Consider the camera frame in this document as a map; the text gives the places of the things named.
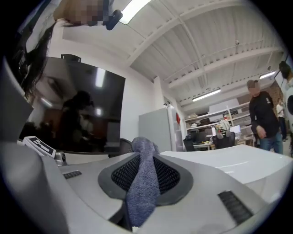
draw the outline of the flat screen tv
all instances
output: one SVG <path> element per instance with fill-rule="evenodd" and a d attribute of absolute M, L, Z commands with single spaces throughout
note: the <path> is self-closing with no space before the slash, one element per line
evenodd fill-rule
<path fill-rule="evenodd" d="M 67 153 L 119 152 L 125 78 L 61 58 L 48 58 L 20 139 L 37 136 Z"/>

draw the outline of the brick wall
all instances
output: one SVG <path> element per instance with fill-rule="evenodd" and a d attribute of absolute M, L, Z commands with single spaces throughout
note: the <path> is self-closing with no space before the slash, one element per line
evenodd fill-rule
<path fill-rule="evenodd" d="M 268 92 L 268 94 L 271 96 L 271 98 L 273 100 L 274 107 L 276 107 L 276 105 L 278 103 L 278 98 L 281 98 L 283 100 L 283 93 L 282 93 L 282 91 L 276 81 L 270 87 L 262 89 L 261 91 Z M 250 94 L 248 94 L 248 95 L 244 95 L 242 97 L 239 97 L 237 99 L 238 99 L 239 104 L 243 104 L 243 103 L 249 102 L 251 100 L 251 96 L 250 96 Z"/>

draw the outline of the black jacket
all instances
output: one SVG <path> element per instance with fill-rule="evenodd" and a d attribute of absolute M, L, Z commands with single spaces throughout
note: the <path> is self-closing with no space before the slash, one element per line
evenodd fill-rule
<path fill-rule="evenodd" d="M 274 104 L 271 96 L 262 91 L 253 97 L 249 103 L 251 129 L 256 133 L 256 127 L 262 126 L 266 131 L 266 138 L 271 138 L 279 131 L 279 121 L 273 111 Z"/>

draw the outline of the black vent grille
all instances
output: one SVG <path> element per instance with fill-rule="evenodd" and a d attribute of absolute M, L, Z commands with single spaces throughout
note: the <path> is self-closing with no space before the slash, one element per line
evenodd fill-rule
<path fill-rule="evenodd" d="M 238 225 L 253 216 L 253 213 L 231 191 L 221 192 L 218 196 Z"/>
<path fill-rule="evenodd" d="M 161 194 L 174 188 L 180 181 L 180 174 L 177 170 L 169 167 L 154 157 L 154 164 L 159 182 Z"/>
<path fill-rule="evenodd" d="M 136 177 L 141 157 L 138 155 L 128 163 L 116 169 L 112 175 L 112 181 L 125 191 L 128 191 L 134 178 Z"/>
<path fill-rule="evenodd" d="M 69 173 L 66 173 L 66 174 L 63 174 L 63 176 L 65 177 L 65 179 L 70 179 L 70 178 L 73 178 L 73 177 L 77 177 L 79 175 L 81 175 L 82 173 L 80 171 L 73 171 L 73 172 L 69 172 Z"/>

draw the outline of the man in black jacket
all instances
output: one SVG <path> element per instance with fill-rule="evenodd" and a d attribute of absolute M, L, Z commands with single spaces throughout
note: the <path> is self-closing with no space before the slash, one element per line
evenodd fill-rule
<path fill-rule="evenodd" d="M 257 80 L 249 80 L 247 87 L 252 95 L 249 103 L 251 129 L 260 138 L 260 148 L 283 154 L 282 136 L 279 133 L 279 121 L 273 111 L 274 104 L 271 96 L 260 91 Z"/>

